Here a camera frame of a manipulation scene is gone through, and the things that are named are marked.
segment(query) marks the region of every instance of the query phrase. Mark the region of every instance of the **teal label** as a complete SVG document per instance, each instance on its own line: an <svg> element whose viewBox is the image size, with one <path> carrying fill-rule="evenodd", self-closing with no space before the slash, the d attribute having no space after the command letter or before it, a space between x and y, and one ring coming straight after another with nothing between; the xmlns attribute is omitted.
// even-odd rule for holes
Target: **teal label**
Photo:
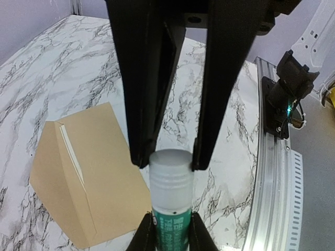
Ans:
<svg viewBox="0 0 335 251"><path fill-rule="evenodd" d="M191 209L178 215L161 214L153 210L159 251L186 251Z"/></svg>

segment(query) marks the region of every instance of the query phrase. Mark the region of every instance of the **gray floor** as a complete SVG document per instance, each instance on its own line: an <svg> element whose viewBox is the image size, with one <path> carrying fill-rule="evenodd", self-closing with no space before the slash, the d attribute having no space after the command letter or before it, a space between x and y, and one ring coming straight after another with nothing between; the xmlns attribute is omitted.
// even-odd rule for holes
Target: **gray floor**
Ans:
<svg viewBox="0 0 335 251"><path fill-rule="evenodd" d="M304 162L300 250L335 250L335 111L313 96L301 102L306 126L291 131L291 147Z"/></svg>

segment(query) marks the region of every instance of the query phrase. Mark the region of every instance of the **black screw hole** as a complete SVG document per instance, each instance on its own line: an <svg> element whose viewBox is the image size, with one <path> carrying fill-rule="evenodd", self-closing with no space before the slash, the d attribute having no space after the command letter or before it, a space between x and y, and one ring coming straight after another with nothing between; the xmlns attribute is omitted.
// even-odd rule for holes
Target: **black screw hole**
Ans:
<svg viewBox="0 0 335 251"><path fill-rule="evenodd" d="M270 30L271 30L270 27L266 26L266 25L261 25L261 27L260 27L261 32L268 32Z"/></svg>
<svg viewBox="0 0 335 251"><path fill-rule="evenodd" d="M193 24L199 24L199 23L201 23L202 20L199 17L189 17L187 19L187 21L189 21L189 22L191 22Z"/></svg>

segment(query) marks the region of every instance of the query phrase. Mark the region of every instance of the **gray marble veining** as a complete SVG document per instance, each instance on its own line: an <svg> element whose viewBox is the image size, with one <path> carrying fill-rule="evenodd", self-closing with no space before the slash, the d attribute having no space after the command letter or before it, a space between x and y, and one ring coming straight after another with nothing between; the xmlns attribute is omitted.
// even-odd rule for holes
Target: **gray marble veining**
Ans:
<svg viewBox="0 0 335 251"><path fill-rule="evenodd" d="M158 149L192 151L205 50L204 44L185 39ZM70 16L0 66L0 250L77 250L29 185L29 173L46 120L104 102L112 104L127 138L122 82L108 20ZM193 210L202 216L220 250L240 250L247 234L258 113L257 70L246 62L210 167L195 173ZM142 175L150 186L148 170ZM123 251L133 234L89 250Z"/></svg>

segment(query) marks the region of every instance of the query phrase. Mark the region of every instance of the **white glue stick cap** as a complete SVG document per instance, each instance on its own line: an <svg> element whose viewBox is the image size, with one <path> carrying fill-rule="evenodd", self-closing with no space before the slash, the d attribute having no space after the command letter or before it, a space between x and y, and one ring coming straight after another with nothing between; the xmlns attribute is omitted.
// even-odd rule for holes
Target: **white glue stick cap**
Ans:
<svg viewBox="0 0 335 251"><path fill-rule="evenodd" d="M152 207L163 214L180 214L192 206L192 154L166 149L154 152L149 159Z"/></svg>

